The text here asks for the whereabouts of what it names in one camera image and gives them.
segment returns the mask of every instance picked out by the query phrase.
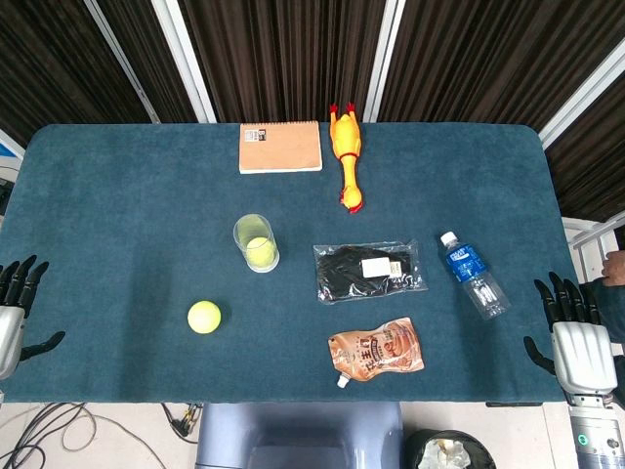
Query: white paper in trash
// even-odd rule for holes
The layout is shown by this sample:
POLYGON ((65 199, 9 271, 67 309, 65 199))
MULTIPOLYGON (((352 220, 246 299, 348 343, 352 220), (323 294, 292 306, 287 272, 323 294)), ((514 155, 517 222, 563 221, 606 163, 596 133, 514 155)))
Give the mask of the white paper in trash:
POLYGON ((426 444, 418 469, 465 469, 471 458, 460 442, 430 440, 426 444))

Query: yellow tennis ball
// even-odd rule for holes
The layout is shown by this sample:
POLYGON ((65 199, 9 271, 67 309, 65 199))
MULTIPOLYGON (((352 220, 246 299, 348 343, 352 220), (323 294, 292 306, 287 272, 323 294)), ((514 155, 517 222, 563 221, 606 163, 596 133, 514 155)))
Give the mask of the yellow tennis ball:
POLYGON ((187 315, 188 325, 198 334, 210 334, 222 321, 222 312, 215 303, 198 301, 187 315))
POLYGON ((247 243, 247 260, 255 267, 265 268, 275 258, 275 244, 264 236, 253 238, 247 243))

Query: notebook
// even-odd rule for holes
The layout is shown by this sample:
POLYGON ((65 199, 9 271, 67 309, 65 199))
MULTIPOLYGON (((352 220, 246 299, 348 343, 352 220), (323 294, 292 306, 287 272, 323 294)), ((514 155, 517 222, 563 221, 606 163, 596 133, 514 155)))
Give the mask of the notebook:
POLYGON ((318 122, 241 124, 238 169, 241 174, 319 171, 318 122))

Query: food pouch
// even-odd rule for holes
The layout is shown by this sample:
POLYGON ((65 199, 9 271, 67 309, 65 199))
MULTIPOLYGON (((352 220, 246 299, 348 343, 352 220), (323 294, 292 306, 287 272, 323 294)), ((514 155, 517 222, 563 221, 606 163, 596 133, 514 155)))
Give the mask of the food pouch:
POLYGON ((338 385, 350 379, 368 381, 385 371, 408 373, 423 369, 421 345, 410 318, 382 324, 375 330, 353 330, 328 340, 334 367, 341 372, 338 385))

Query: black cable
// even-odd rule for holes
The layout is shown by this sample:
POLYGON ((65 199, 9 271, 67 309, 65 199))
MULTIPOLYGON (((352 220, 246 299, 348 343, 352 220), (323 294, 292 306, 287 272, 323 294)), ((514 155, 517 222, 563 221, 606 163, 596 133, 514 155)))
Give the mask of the black cable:
POLYGON ((85 403, 79 405, 70 403, 45 405, 44 408, 37 412, 37 414, 32 418, 28 425, 26 425, 26 428, 18 439, 18 442, 16 443, 13 451, 10 452, 9 459, 4 465, 4 469, 19 469, 36 450, 39 450, 42 453, 45 462, 45 451, 40 447, 41 443, 50 435, 59 432, 64 427, 73 422, 78 417, 78 414, 80 413, 80 410, 84 405, 85 403), (69 405, 70 409, 65 410, 60 415, 55 416, 50 422, 47 422, 47 424, 43 428, 39 428, 41 424, 45 423, 48 417, 52 416, 57 410, 62 409, 66 405, 69 405), (44 433, 49 427, 54 425, 55 422, 59 421, 59 419, 63 418, 65 415, 72 412, 73 410, 76 410, 76 412, 63 425, 60 425, 53 430, 44 433), (24 457, 20 458, 21 453, 25 449, 29 448, 30 451, 24 457))
POLYGON ((165 412, 165 417, 167 417, 169 426, 174 431, 174 434, 176 434, 176 436, 180 438, 183 442, 189 443, 190 445, 197 445, 197 442, 194 442, 193 440, 188 440, 187 438, 185 438, 186 435, 184 435, 181 432, 181 429, 177 426, 177 424, 182 424, 183 422, 181 420, 174 419, 172 412, 167 405, 165 405, 164 403, 160 403, 160 404, 163 407, 163 411, 165 412))
POLYGON ((26 425, 26 428, 22 432, 15 447, 11 451, 0 456, 0 460, 5 459, 7 457, 9 458, 7 462, 4 464, 3 469, 21 468, 24 465, 24 463, 28 460, 28 458, 35 451, 39 451, 39 453, 41 453, 42 461, 41 461, 41 466, 39 466, 39 469, 43 469, 46 464, 46 453, 44 449, 40 447, 40 444, 45 439, 47 439, 50 435, 57 433, 60 430, 62 430, 63 449, 65 449, 66 451, 70 451, 70 452, 77 452, 79 450, 86 448, 96 438, 96 432, 97 432, 96 419, 100 419, 100 420, 116 425, 118 428, 120 428, 130 437, 134 438, 139 443, 144 445, 147 448, 147 450, 149 450, 149 452, 152 454, 152 456, 154 456, 154 458, 158 461, 160 467, 162 469, 166 469, 165 465, 163 464, 163 461, 158 457, 158 455, 146 443, 145 440, 135 435, 133 432, 128 430, 126 427, 124 427, 122 424, 120 424, 116 420, 92 413, 86 408, 86 403, 81 403, 81 404, 61 403, 61 404, 44 405, 43 408, 41 408, 36 413, 36 415, 32 418, 32 420, 30 420, 30 422, 26 425), (62 410, 62 412, 59 415, 55 415, 55 413, 60 410, 62 410), (65 423, 60 424, 56 427, 53 427, 51 430, 48 430, 56 422, 58 422, 60 419, 64 418, 66 415, 68 415, 71 412, 74 412, 74 413, 70 415, 69 419, 65 423), (89 440, 89 442, 87 442, 86 445, 84 445, 83 447, 79 449, 68 448, 64 442, 65 430, 69 428, 69 426, 71 426, 74 422, 76 422, 77 420, 81 418, 90 418, 93 423, 93 434, 91 436, 91 439, 89 440), (26 450, 27 450, 27 454, 24 457, 21 457, 22 452, 26 450))
MULTIPOLYGON (((38 445, 26 445, 26 446, 21 447, 19 450, 23 450, 25 448, 32 448, 33 450, 37 449, 41 453, 41 466, 39 466, 39 469, 43 469, 44 466, 46 465, 46 452, 38 445)), ((12 456, 13 454, 15 454, 15 452, 16 452, 15 449, 10 450, 6 454, 3 454, 2 456, 0 456, 0 460, 4 459, 7 456, 12 456)))

